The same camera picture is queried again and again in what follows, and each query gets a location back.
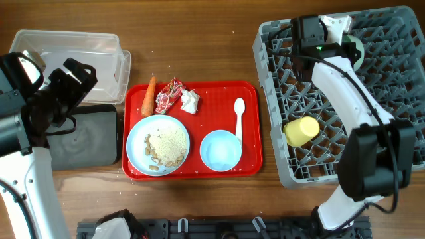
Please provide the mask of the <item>light blue bowl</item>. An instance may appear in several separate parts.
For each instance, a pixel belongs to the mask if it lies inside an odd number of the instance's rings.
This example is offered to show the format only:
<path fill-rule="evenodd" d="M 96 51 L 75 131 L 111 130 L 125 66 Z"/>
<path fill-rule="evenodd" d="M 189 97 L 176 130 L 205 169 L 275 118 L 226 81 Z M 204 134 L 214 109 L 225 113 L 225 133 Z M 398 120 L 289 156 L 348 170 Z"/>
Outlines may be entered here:
<path fill-rule="evenodd" d="M 231 132 L 216 130 L 208 133 L 201 141 L 199 153 L 209 169 L 225 172 L 233 169 L 242 157 L 242 145 Z"/>

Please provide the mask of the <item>white plastic spoon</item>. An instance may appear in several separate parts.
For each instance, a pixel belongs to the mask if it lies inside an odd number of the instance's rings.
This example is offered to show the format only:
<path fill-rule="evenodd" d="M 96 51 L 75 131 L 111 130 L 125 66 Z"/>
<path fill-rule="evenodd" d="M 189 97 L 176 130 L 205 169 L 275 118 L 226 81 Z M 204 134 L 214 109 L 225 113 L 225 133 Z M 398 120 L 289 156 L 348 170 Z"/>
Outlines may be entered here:
<path fill-rule="evenodd" d="M 241 145 L 243 145 L 242 138 L 242 115 L 245 112 L 246 106 L 242 98 L 237 98 L 234 103 L 234 111 L 236 113 L 236 131 L 235 136 L 238 138 Z"/>

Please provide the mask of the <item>yellow plastic cup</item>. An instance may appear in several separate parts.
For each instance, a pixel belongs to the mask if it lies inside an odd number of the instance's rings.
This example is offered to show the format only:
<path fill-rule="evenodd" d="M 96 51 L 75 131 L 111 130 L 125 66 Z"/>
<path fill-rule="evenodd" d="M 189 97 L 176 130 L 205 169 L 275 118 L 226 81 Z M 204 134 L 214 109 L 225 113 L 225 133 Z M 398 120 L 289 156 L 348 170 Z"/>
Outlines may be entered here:
<path fill-rule="evenodd" d="M 319 122 L 311 117 L 304 116 L 287 123 L 283 127 L 286 142 L 291 147 L 301 147 L 319 134 Z"/>

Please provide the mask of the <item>mint green bowl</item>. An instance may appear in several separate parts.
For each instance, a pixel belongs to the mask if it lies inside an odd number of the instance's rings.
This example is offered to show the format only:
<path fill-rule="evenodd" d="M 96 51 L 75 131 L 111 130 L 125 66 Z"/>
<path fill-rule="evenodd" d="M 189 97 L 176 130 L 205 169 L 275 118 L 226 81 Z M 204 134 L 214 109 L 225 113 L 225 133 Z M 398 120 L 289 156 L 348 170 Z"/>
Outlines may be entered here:
<path fill-rule="evenodd" d="M 365 48 L 361 40 L 353 35 L 344 35 L 342 38 L 343 43 L 353 42 L 355 43 L 355 61 L 353 63 L 353 70 L 356 72 L 360 69 L 365 59 Z"/>

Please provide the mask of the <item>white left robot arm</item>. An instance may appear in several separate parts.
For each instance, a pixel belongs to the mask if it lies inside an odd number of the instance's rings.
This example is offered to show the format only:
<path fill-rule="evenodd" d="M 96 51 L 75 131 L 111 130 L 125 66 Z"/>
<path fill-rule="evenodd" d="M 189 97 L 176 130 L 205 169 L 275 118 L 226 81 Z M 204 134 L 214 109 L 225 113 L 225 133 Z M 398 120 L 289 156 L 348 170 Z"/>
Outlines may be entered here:
<path fill-rule="evenodd" d="M 52 177 L 50 127 L 74 121 L 96 70 L 67 58 L 44 80 L 37 53 L 1 57 L 1 197 L 16 238 L 69 238 Z"/>

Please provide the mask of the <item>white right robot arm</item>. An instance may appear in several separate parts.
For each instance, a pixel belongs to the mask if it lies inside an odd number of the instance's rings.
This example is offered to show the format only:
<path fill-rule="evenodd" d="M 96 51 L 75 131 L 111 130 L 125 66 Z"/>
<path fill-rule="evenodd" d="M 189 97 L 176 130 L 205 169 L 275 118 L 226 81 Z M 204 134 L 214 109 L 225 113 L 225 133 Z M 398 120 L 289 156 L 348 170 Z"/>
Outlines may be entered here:
<path fill-rule="evenodd" d="M 339 186 L 314 210 L 324 236 L 350 227 L 370 206 L 396 210 L 400 189 L 410 183 L 416 141 L 412 123 L 395 119 L 355 74 L 364 51 L 348 35 L 351 21 L 317 15 L 290 21 L 292 70 L 325 94 L 348 136 L 337 166 Z M 378 204 L 385 197 L 392 197 L 388 210 Z"/>

